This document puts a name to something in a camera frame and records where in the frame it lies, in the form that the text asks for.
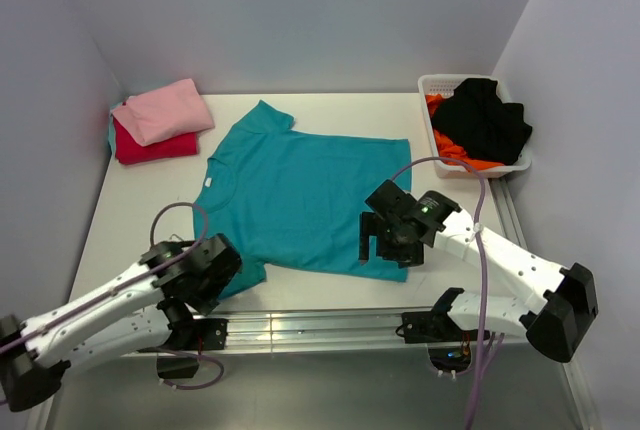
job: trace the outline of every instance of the laundry basket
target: laundry basket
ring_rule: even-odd
[[[449,98],[453,95],[453,91],[467,78],[491,78],[484,75],[458,75],[458,74],[438,74],[438,75],[423,75],[418,80],[418,88],[420,89],[420,101],[422,103],[422,110],[424,115],[424,121],[427,126],[427,133],[429,135],[429,144],[431,145],[431,152],[433,155],[438,155],[438,147],[436,146],[436,139],[433,135],[433,127],[431,126],[431,118],[429,117],[429,109],[427,108],[427,95],[440,94],[444,98]],[[503,102],[511,102],[509,92],[504,85],[498,82],[497,89],[498,97]],[[447,165],[443,162],[433,162],[436,169],[436,175],[440,178],[465,178],[473,177],[473,174],[469,173],[461,165]],[[486,178],[499,178],[507,173],[518,172],[526,170],[531,165],[531,151],[528,145],[525,144],[520,153],[520,158],[513,165],[503,165],[500,167],[493,167],[487,170],[481,170],[480,173]]]

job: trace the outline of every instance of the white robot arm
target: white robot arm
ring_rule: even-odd
[[[37,405],[64,378],[120,355],[194,347],[199,332],[187,305],[208,315],[240,267],[240,255],[221,234],[198,245],[161,242],[67,305],[23,322],[0,319],[0,384],[10,410]]]
[[[428,245],[480,268],[480,233],[489,275],[501,279],[514,295],[488,297],[485,328],[526,337],[555,361],[571,360],[598,314],[593,275],[587,268],[577,263],[564,268],[474,225],[469,212],[435,191],[416,200],[387,180],[366,203],[374,213],[361,215],[361,261],[368,259],[369,237],[375,236],[377,255],[400,266],[422,264]],[[428,315],[420,312],[411,329],[410,313],[403,314],[405,341],[426,343],[477,329],[480,301],[480,295],[449,289]]]

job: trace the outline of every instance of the white wall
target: white wall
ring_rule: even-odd
[[[533,125],[514,179],[534,251],[596,274],[579,357],[610,429],[640,426],[640,0],[531,0],[495,70]]]
[[[490,73],[528,0],[74,0],[124,88],[411,91]]]
[[[24,318],[67,298],[118,87],[65,0],[0,0],[0,15],[0,315]],[[0,428],[25,417],[0,408]]]

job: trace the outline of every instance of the table surface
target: table surface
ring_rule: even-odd
[[[200,154],[192,157],[123,166],[109,163],[84,252],[73,284],[76,298],[116,277],[149,247],[149,227],[165,205],[195,201],[207,158],[231,126],[263,99],[295,117],[294,129],[324,135],[407,138],[411,157],[430,156],[420,96],[394,94],[206,95],[216,128],[199,137]],[[438,178],[432,163],[414,167],[412,192],[437,190],[473,213],[479,195],[475,179]],[[501,232],[493,199],[485,200],[482,222]],[[193,238],[191,210],[167,212],[156,239],[172,234]],[[227,312],[278,312],[378,309],[431,306],[449,287],[479,291],[480,272],[438,250],[425,248],[425,264],[414,267],[405,283],[314,273],[267,265],[267,281],[224,300]],[[510,295],[490,280],[492,295]]]

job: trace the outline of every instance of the red folded shirt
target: red folded shirt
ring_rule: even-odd
[[[116,158],[124,165],[148,162],[160,158],[186,157],[198,153],[198,139],[195,133],[185,133],[163,142],[152,143],[142,147],[136,143],[131,134],[113,119],[116,131]]]

